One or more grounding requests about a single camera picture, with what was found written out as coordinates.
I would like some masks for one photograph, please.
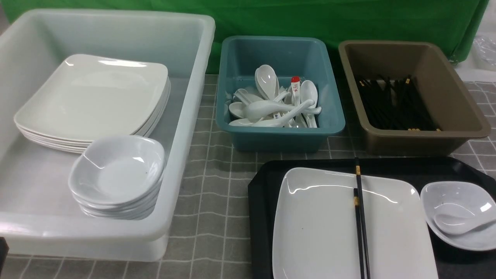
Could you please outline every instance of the sticker on spoon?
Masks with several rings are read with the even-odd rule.
[[[291,90],[293,91],[293,96],[295,97],[295,105],[300,104],[300,77],[294,76],[291,78]]]

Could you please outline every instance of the stack of bowls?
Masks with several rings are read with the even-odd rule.
[[[137,220],[150,215],[165,166],[162,145],[140,136],[103,138],[74,163],[69,188],[88,216]]]

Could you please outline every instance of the white plastic bin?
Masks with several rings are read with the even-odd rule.
[[[0,236],[10,252],[155,261],[165,253],[215,30],[209,16],[39,9],[0,37]],[[73,54],[162,63],[171,95],[151,138],[169,154],[154,212],[143,220],[85,216],[67,186],[77,155],[26,140],[12,120]]]

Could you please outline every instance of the brown plastic bin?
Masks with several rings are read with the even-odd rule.
[[[484,138],[491,127],[439,47],[423,42],[345,41],[339,55],[350,87],[367,152],[380,155],[448,155],[469,139]],[[355,75],[402,79],[411,74],[432,119],[442,131],[395,131],[367,119]]]

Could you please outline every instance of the white rectangular plate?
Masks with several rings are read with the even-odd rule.
[[[362,176],[371,278],[436,279],[420,196],[412,185]],[[294,168],[274,223],[275,279],[360,278],[353,174]]]

